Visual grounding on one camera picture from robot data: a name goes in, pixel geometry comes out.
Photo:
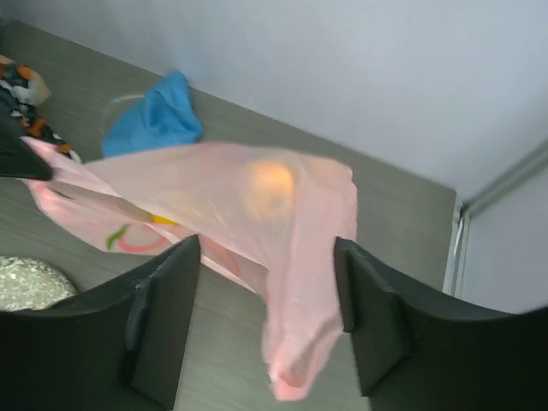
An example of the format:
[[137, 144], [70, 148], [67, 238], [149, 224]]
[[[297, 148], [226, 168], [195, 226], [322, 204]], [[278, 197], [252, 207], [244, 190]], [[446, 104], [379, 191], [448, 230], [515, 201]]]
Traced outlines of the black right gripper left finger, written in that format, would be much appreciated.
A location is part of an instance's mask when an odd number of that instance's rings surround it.
[[2, 409], [171, 410], [199, 271], [190, 236], [52, 307], [2, 313]]

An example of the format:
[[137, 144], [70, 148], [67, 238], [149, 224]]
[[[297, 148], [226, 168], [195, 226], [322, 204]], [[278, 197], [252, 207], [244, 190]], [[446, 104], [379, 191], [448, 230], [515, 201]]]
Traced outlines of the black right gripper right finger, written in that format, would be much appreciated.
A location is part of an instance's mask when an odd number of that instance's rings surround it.
[[372, 410], [544, 410], [547, 311], [461, 301], [337, 238], [343, 329]]

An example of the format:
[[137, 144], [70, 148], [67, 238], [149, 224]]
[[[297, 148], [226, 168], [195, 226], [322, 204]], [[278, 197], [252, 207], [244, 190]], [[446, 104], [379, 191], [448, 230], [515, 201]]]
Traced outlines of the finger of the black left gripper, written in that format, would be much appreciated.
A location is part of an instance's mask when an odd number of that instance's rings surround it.
[[21, 131], [1, 115], [1, 177], [51, 180], [52, 168], [21, 138]]

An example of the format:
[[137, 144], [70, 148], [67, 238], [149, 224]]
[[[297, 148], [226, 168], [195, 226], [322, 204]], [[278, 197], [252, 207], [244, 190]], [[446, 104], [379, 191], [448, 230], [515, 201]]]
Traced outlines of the yellow fake banana bunch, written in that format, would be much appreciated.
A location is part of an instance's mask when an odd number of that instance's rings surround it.
[[169, 226], [178, 226], [179, 225], [179, 223], [177, 223], [177, 222], [174, 222], [174, 221], [172, 221], [168, 218], [161, 217], [161, 216], [156, 215], [156, 214], [151, 215], [151, 222], [154, 223], [154, 224], [169, 225]]

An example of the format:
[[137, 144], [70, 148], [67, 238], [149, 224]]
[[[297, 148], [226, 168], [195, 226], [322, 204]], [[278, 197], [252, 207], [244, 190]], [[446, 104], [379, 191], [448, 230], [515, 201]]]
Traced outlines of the pink plastic bag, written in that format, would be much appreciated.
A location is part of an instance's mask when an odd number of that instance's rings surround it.
[[[27, 182], [53, 222], [108, 253], [157, 255], [187, 236], [202, 263], [266, 304], [262, 355], [280, 401], [304, 398], [343, 331], [334, 273], [336, 238], [357, 234], [352, 170], [329, 158], [221, 142], [173, 146], [79, 164], [39, 140], [52, 168]], [[251, 219], [241, 203], [245, 163], [284, 163], [295, 179], [289, 219]], [[154, 224], [156, 214], [179, 223]]]

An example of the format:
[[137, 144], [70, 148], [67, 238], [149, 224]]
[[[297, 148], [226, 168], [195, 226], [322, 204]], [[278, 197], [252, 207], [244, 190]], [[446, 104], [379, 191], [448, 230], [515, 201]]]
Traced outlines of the orange fake fruit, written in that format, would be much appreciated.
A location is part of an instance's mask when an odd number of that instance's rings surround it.
[[271, 159], [249, 161], [241, 177], [241, 203], [251, 219], [274, 222], [290, 218], [295, 208], [295, 179], [286, 164]]

